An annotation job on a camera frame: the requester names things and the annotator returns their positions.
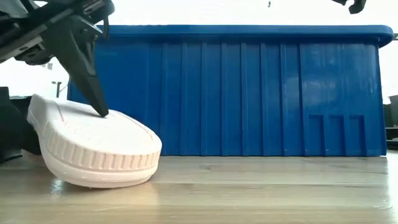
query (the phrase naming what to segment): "blue plastic bin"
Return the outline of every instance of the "blue plastic bin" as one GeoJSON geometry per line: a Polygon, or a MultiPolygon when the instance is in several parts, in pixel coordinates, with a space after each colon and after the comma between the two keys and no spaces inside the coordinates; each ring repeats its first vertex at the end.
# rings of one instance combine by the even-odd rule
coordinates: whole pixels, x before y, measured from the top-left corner
{"type": "MultiPolygon", "coordinates": [[[[111,109],[173,156],[386,154],[386,26],[111,26],[96,68],[111,109]]],[[[86,101],[75,86],[69,99],[86,101]]]]}

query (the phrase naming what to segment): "white rubber sole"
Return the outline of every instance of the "white rubber sole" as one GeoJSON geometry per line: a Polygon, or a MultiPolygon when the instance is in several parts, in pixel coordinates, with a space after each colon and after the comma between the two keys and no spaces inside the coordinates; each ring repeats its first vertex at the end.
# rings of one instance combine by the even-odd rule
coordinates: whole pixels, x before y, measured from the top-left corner
{"type": "Polygon", "coordinates": [[[88,105],[34,95],[28,121],[50,172],[71,184],[116,188],[141,184],[157,170],[162,143],[117,111],[99,118],[88,105]]]}

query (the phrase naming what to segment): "white wall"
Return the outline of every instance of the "white wall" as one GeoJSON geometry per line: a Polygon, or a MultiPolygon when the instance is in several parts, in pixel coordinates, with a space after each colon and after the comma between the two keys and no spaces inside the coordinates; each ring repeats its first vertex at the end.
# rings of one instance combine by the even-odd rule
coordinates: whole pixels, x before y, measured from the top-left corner
{"type": "MultiPolygon", "coordinates": [[[[116,12],[111,24],[290,24],[349,25],[384,24],[398,30],[398,2],[368,0],[365,10],[350,15],[332,0],[114,0],[116,12]]],[[[383,95],[398,94],[398,42],[381,49],[383,95]]],[[[67,74],[59,65],[50,75],[40,67],[30,67],[14,60],[0,64],[0,85],[11,85],[12,93],[55,93],[51,80],[67,74]]]]}
{"type": "MultiPolygon", "coordinates": [[[[57,59],[51,61],[53,70],[41,66],[29,66],[24,62],[10,59],[0,64],[0,86],[8,86],[11,96],[30,96],[38,93],[45,96],[56,96],[57,85],[54,82],[63,82],[61,88],[67,85],[68,74],[57,59]]],[[[66,90],[61,97],[66,98],[66,90]]]]}

